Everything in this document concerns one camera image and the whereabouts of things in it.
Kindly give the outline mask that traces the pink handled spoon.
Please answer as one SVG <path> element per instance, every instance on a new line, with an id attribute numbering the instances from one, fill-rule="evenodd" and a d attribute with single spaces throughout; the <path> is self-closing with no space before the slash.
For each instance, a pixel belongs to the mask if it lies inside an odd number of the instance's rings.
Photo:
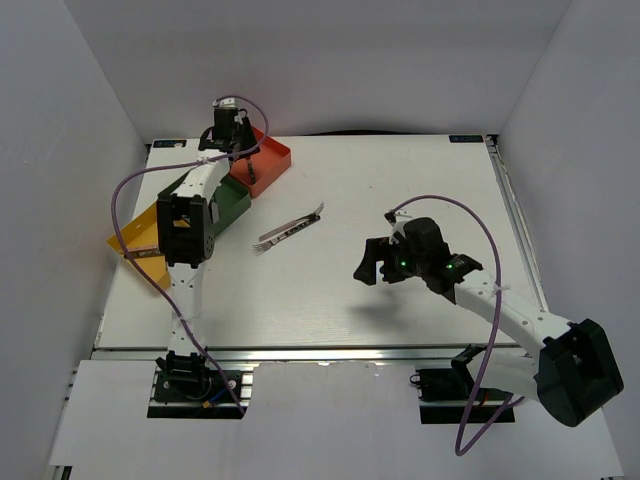
<path id="1" fill-rule="evenodd" d="M 158 245 L 142 245 L 142 246 L 128 246 L 127 249 L 132 252 L 148 252 L 148 251 L 159 251 Z"/>

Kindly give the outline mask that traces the black handled spoon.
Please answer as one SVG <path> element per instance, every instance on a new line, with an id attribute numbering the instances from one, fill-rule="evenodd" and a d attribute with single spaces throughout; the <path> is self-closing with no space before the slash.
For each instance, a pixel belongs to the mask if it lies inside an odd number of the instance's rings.
<path id="1" fill-rule="evenodd" d="M 135 258 L 151 258 L 161 256 L 161 252 L 158 249 L 145 249 L 132 253 Z"/>

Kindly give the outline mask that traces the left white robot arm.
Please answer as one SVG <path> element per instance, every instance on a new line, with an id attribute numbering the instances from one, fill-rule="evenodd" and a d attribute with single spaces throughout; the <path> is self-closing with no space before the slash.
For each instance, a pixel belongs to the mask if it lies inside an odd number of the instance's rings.
<path id="1" fill-rule="evenodd" d="M 214 227 L 219 222 L 214 194 L 240 153 L 255 145 L 246 110 L 234 98 L 215 102 L 213 125 L 200 138 L 197 165 L 162 190 L 156 201 L 159 249 L 167 265 L 172 300 L 168 353 L 157 364 L 191 399 L 202 398 L 211 387 L 197 323 L 204 271 L 214 251 Z"/>

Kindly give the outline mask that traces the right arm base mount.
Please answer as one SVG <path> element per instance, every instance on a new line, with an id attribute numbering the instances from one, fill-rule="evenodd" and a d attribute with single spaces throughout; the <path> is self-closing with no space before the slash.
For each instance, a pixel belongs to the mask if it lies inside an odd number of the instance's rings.
<path id="1" fill-rule="evenodd" d="M 451 360 L 449 367 L 422 368 L 409 377 L 410 384 L 418 390 L 422 424 L 460 423 L 475 379 L 465 367 L 485 350 L 485 346 L 469 345 Z M 506 399 L 505 392 L 480 388 L 474 399 L 468 422 L 471 424 L 487 422 Z"/>

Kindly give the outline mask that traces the black handled fork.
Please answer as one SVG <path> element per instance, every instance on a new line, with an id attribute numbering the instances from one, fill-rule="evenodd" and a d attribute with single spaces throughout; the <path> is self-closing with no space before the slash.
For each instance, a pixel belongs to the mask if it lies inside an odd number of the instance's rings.
<path id="1" fill-rule="evenodd" d="M 279 244 L 280 242 L 286 240 L 287 238 L 295 235 L 296 233 L 304 230 L 305 228 L 311 226 L 312 224 L 316 223 L 317 221 L 320 220 L 320 215 L 319 216 L 313 216 L 311 219 L 305 220 L 302 223 L 294 226 L 293 228 L 290 228 L 286 231 L 284 231 L 283 233 L 280 233 L 266 241 L 263 242 L 259 242 L 255 245 L 252 246 L 253 248 L 253 252 L 256 255 L 260 255 L 263 254 L 265 252 L 267 252 L 268 250 L 270 250 L 272 247 L 274 247 L 275 245 Z"/>

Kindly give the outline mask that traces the pink handled fork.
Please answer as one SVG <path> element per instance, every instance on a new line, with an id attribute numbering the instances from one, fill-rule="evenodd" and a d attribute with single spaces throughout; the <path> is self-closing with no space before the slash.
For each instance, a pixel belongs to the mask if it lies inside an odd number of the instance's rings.
<path id="1" fill-rule="evenodd" d="M 275 229 L 272 229 L 268 232 L 266 232 L 265 234 L 261 235 L 260 237 L 258 237 L 258 241 L 259 242 L 263 242 L 266 241 L 280 233 L 283 233 L 284 231 L 293 228 L 294 226 L 302 223 L 305 220 L 311 219 L 313 216 L 319 216 L 320 213 L 322 212 L 322 210 L 324 209 L 324 202 L 321 202 L 320 205 L 311 213 L 306 214 L 302 217 L 299 217 L 297 219 L 291 220 L 279 227 L 276 227 Z"/>

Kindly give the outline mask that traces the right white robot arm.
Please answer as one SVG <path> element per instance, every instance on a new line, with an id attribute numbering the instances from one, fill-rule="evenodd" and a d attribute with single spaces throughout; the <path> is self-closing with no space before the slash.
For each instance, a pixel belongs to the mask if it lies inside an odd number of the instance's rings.
<path id="1" fill-rule="evenodd" d="M 450 251 L 437 223 L 402 220 L 388 237 L 369 238 L 354 279 L 365 285 L 419 278 L 453 305 L 496 323 L 525 356 L 470 345 L 451 361 L 453 390 L 472 399 L 485 389 L 539 402 L 558 422 L 575 427 L 619 395 L 624 382 L 604 329 L 570 321 L 502 290 L 483 266 Z"/>

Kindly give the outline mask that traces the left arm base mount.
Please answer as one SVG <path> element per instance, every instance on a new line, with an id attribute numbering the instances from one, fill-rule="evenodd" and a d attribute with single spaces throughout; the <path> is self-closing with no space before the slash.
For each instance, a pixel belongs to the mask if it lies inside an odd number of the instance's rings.
<path id="1" fill-rule="evenodd" d="M 147 417 L 180 420 L 240 420 L 234 397 L 241 401 L 244 373 L 224 370 L 226 380 L 198 353 L 169 351 L 155 360 Z"/>

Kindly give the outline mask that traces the teal handled fork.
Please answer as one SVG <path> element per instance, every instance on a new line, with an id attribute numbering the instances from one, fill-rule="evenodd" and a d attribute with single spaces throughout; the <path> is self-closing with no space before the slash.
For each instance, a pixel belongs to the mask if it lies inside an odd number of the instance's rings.
<path id="1" fill-rule="evenodd" d="M 215 198 L 212 198 L 209 202 L 209 211 L 210 211 L 212 223 L 216 224 L 219 221 L 220 215 L 219 215 L 218 204 L 215 201 Z"/>

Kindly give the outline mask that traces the black handled knife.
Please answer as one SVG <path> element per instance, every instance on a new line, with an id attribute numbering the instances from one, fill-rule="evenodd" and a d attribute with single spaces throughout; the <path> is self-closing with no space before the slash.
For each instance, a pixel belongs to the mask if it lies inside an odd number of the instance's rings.
<path id="1" fill-rule="evenodd" d="M 252 162 L 252 157 L 248 156 L 246 158 L 246 166 L 247 166 L 247 172 L 249 175 L 249 180 L 250 180 L 250 184 L 254 185 L 257 181 L 257 177 L 255 174 L 255 170 L 254 170 L 254 166 L 253 166 L 253 162 Z"/>

